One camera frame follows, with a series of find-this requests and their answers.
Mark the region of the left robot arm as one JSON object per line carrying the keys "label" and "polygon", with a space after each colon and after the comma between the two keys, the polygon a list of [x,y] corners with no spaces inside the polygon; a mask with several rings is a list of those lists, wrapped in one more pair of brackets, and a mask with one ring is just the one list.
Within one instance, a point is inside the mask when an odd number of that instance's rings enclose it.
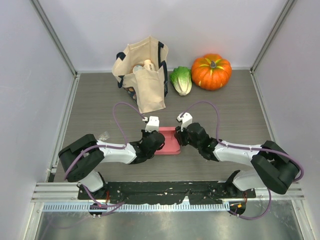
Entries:
{"label": "left robot arm", "polygon": [[141,164],[153,158],[164,145],[165,137],[156,130],[143,130],[140,140],[127,145],[102,142],[93,134],[86,134],[60,150],[58,157],[65,172],[64,179],[70,183],[80,183],[84,192],[89,191],[89,197],[100,200],[106,195],[107,184],[95,170],[99,164]]}

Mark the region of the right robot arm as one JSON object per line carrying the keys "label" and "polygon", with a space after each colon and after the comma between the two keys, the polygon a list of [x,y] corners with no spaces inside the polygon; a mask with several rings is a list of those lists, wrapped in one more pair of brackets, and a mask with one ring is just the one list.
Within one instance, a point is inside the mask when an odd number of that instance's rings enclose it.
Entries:
{"label": "right robot arm", "polygon": [[233,144],[210,137],[198,122],[177,126],[174,136],[180,146],[194,147],[206,160],[251,167],[248,171],[236,170],[229,177],[225,190],[233,198],[245,190],[263,187],[284,195],[301,171],[298,164],[270,140],[262,145]]}

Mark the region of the pink paper box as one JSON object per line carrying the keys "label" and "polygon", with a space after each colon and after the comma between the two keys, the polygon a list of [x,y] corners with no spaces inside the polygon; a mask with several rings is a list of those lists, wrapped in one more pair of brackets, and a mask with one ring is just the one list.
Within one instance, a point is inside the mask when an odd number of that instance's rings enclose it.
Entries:
{"label": "pink paper box", "polygon": [[175,127],[160,127],[159,132],[164,136],[164,146],[157,150],[155,155],[178,155],[181,152],[181,147],[175,138]]}

